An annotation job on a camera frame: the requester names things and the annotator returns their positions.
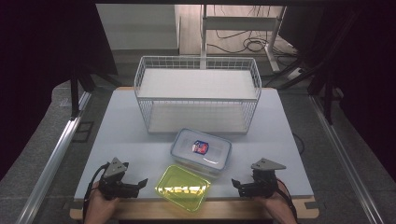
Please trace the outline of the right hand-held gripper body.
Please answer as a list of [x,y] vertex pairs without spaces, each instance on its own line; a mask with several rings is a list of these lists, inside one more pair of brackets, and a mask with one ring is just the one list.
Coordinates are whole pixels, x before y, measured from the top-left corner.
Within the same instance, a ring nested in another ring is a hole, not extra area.
[[271,197],[278,189],[276,170],[284,170],[285,165],[261,158],[251,165],[253,187],[252,196]]

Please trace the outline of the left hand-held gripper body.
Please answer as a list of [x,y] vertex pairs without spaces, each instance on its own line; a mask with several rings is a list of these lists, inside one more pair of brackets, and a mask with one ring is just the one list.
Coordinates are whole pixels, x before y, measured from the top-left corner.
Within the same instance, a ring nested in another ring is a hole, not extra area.
[[124,184],[121,182],[128,169],[128,162],[122,163],[117,157],[110,162],[99,180],[99,190],[106,200],[126,198]]

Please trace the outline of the yellow-green plastic container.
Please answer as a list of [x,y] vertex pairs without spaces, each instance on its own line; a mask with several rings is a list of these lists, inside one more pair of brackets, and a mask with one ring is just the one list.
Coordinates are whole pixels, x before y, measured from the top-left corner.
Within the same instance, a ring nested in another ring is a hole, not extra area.
[[211,183],[178,165],[170,165],[155,187],[165,200],[188,212],[196,212],[205,201]]

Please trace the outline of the clear container with blue lid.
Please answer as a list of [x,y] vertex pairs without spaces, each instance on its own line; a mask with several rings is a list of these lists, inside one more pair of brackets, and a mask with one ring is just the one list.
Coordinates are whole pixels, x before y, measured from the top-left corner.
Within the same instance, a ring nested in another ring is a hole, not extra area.
[[191,129],[181,129],[171,146],[171,156],[188,168],[218,176],[232,154],[232,143],[221,137]]

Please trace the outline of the white two-tier wire rack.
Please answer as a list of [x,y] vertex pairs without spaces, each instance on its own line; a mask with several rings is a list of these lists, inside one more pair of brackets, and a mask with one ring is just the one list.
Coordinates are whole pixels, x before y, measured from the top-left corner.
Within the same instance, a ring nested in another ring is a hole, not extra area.
[[262,80],[252,58],[144,56],[134,93],[150,133],[248,132]]

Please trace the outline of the person's left hand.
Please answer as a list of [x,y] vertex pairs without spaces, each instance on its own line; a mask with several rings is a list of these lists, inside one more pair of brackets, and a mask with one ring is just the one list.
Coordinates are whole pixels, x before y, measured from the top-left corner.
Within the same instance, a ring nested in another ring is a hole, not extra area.
[[119,198],[106,200],[98,186],[99,183],[95,182],[90,191],[84,224],[106,224],[113,217],[120,202]]

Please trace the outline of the person's right hand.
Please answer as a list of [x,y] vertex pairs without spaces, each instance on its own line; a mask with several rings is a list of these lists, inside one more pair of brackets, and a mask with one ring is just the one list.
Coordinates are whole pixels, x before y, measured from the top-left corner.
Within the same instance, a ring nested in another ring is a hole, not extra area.
[[270,198],[264,199],[262,203],[269,215],[278,224],[297,224],[286,200],[279,193],[276,192]]

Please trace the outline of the black metal stand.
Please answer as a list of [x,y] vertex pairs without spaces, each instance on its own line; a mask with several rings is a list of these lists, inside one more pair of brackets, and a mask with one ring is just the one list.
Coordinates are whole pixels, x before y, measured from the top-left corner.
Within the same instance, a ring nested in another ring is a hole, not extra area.
[[74,120],[79,113],[78,86],[81,86],[86,92],[92,92],[94,90],[93,80],[87,70],[78,71],[74,69],[70,78],[71,120]]
[[334,88],[334,72],[327,63],[320,63],[314,69],[314,78],[308,86],[310,95],[319,94],[324,90],[323,96],[323,115],[324,118],[332,125],[332,100]]

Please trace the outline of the white power strip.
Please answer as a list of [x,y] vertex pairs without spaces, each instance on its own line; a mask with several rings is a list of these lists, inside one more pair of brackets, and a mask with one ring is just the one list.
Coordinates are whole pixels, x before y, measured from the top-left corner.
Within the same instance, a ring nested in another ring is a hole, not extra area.
[[303,71],[304,71],[303,68],[297,67],[292,72],[290,72],[288,74],[287,79],[288,80],[293,80],[293,79],[297,78]]

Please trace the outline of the dark curtain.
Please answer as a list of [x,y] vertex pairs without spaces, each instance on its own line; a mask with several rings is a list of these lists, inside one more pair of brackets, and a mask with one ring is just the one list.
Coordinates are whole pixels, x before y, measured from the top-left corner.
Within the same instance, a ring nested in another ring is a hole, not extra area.
[[74,75],[116,75],[94,0],[0,0],[0,180]]
[[[396,0],[360,0],[361,12],[334,58],[334,84],[350,123],[396,181]],[[288,7],[279,32],[314,65],[347,9]]]

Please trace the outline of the aluminium rail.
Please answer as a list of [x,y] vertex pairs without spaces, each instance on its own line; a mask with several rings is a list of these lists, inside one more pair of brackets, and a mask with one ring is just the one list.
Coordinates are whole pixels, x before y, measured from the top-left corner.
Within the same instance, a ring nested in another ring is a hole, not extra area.
[[339,135],[337,134],[334,127],[330,124],[330,122],[327,121],[327,119],[325,118],[323,113],[324,108],[321,105],[319,99],[316,96],[310,96],[309,99],[316,111],[316,114],[324,129],[324,132],[328,136],[332,144],[332,148],[346,173],[347,179],[351,187],[353,188],[355,195],[357,196],[361,208],[367,216],[367,219],[371,224],[385,224],[384,219],[381,217],[371,193],[361,180],[361,177],[358,174],[358,171],[356,170],[353,162],[347,155],[346,149],[341,139],[339,138]]
[[91,94],[83,92],[78,100],[78,112],[74,119],[70,119],[55,146],[52,153],[40,174],[40,177],[35,183],[30,196],[28,197],[24,207],[21,210],[15,224],[32,224],[35,216],[43,203],[45,196],[50,188],[50,185],[58,172],[58,169],[64,159],[64,155],[73,139],[73,136],[80,124],[81,117],[84,110],[90,101]]

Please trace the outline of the white metal desk frame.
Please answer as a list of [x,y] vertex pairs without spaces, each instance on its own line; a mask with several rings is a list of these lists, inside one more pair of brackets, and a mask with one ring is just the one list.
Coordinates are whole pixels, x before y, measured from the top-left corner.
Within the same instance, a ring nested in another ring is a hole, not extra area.
[[274,45],[286,10],[285,7],[281,7],[275,17],[208,16],[207,5],[201,5],[201,9],[201,57],[205,57],[207,54],[206,34],[208,31],[270,32],[270,39],[264,44],[265,54],[272,70],[275,73],[280,71],[274,56]]

